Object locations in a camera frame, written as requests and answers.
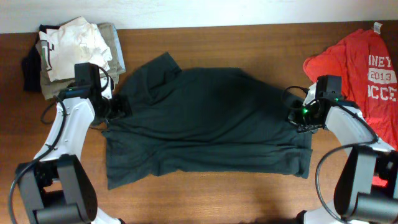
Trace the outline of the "red printed t-shirt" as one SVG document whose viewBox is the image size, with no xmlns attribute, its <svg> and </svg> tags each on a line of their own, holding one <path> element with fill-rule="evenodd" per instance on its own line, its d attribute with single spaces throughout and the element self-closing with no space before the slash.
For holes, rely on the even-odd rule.
<svg viewBox="0 0 398 224">
<path fill-rule="evenodd" d="M 342 78 L 342 94 L 354 101 L 370 127 L 397 148 L 397 75 L 381 37 L 382 24 L 358 29 L 303 63 L 315 82 L 322 75 Z"/>
</svg>

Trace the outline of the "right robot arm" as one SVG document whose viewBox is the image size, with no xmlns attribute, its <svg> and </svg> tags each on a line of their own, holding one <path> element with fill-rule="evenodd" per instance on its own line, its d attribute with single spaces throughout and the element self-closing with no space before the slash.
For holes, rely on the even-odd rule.
<svg viewBox="0 0 398 224">
<path fill-rule="evenodd" d="M 341 94 L 342 79 L 323 75 L 308 88 L 301 103 L 290 107 L 288 121 L 300 133 L 331 131 L 340 146 L 318 162 L 315 187 L 321 207 L 304 211 L 301 223 L 397 223 L 397 151 L 382 140 L 363 118 L 359 106 Z M 327 203 L 320 189 L 320 171 L 338 151 L 348 155 Z"/>
</svg>

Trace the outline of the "dark green t-shirt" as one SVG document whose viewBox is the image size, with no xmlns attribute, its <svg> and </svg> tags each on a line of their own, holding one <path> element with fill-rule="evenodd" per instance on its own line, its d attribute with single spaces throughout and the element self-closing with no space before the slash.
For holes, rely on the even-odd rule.
<svg viewBox="0 0 398 224">
<path fill-rule="evenodd" d="M 103 132 L 108 189 L 178 170 L 309 175 L 311 134 L 287 121 L 281 89 L 240 68 L 183 70 L 162 54 L 119 95 L 131 114 Z"/>
</svg>

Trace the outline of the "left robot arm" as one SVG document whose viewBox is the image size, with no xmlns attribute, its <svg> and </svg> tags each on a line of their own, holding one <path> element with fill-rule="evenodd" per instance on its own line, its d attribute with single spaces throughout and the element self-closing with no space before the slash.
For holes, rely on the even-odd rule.
<svg viewBox="0 0 398 224">
<path fill-rule="evenodd" d="M 8 195 L 11 221 L 16 222 L 13 195 L 19 190 L 30 223 L 122 223 L 98 206 L 95 189 L 81 162 L 92 125 L 131 114 L 128 100 L 113 96 L 112 78 L 92 63 L 74 66 L 75 81 L 52 103 L 57 112 L 49 135 L 30 162 L 17 166 Z"/>
</svg>

